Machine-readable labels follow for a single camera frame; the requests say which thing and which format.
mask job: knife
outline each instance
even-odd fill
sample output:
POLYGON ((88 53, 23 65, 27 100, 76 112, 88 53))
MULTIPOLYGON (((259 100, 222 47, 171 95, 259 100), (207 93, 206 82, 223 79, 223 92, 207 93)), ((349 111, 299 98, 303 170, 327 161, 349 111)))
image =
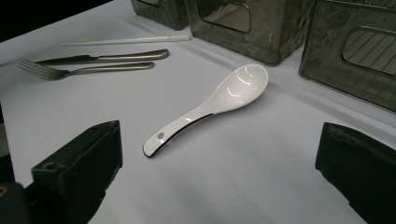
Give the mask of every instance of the knife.
POLYGON ((74 57, 50 59, 40 61, 37 63, 51 65, 51 64, 70 64, 70 63, 122 63, 122 62, 138 62, 159 60, 169 56, 168 49, 159 49, 148 52, 141 52, 135 54, 121 54, 121 55, 104 55, 92 57, 90 55, 78 55, 74 57))

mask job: fork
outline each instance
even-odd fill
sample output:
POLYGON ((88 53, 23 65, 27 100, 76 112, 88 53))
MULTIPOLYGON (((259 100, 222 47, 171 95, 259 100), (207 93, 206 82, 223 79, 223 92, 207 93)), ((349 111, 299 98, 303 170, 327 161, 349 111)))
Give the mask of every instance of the fork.
POLYGON ((99 66, 99 67, 87 67, 80 68, 73 71, 61 70, 50 68, 38 63, 33 63, 29 60, 23 60, 18 67, 30 74, 38 77, 42 77, 46 80, 60 80, 73 75, 95 73, 95 72, 117 72, 117 71, 131 71, 131 70, 141 70, 150 69, 154 67, 154 63, 127 63, 109 66, 99 66))

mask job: translucent container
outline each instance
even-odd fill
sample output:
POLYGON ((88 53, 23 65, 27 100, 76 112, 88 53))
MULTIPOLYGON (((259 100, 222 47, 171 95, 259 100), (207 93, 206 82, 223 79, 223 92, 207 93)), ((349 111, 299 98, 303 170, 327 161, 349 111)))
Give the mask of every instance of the translucent container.
POLYGON ((300 74, 396 112, 396 0, 318 1, 300 74))
POLYGON ((184 0, 131 0, 134 12, 174 30, 189 25, 184 0))
POLYGON ((186 0, 191 34, 278 65, 305 40, 313 0, 186 0))

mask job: white tablecloth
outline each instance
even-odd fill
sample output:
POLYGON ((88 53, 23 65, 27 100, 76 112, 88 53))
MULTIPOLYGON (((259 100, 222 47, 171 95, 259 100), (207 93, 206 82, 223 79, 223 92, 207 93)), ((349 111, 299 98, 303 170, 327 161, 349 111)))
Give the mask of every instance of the white tablecloth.
POLYGON ((364 223, 315 169, 322 126, 345 125, 396 148, 396 116, 301 78, 303 47, 270 67, 199 38, 61 46, 189 33, 136 16, 128 0, 115 0, 1 43, 0 102, 16 180, 28 186, 31 168, 48 155, 93 125, 119 120, 124 164, 90 223, 364 223), (150 70, 46 81, 17 67, 23 59, 155 49, 171 55, 150 70), (144 156, 153 133, 248 63, 269 72, 259 99, 190 126, 153 159, 144 156))

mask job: white ceramic spoon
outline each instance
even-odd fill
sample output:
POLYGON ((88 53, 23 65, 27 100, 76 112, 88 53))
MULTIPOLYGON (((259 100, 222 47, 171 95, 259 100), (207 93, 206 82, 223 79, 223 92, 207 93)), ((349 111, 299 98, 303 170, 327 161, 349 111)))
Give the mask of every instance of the white ceramic spoon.
POLYGON ((267 84, 264 67, 258 64, 239 67, 203 103, 153 134, 143 145, 145 155, 152 158, 173 136, 198 120, 248 105, 262 94, 267 84))

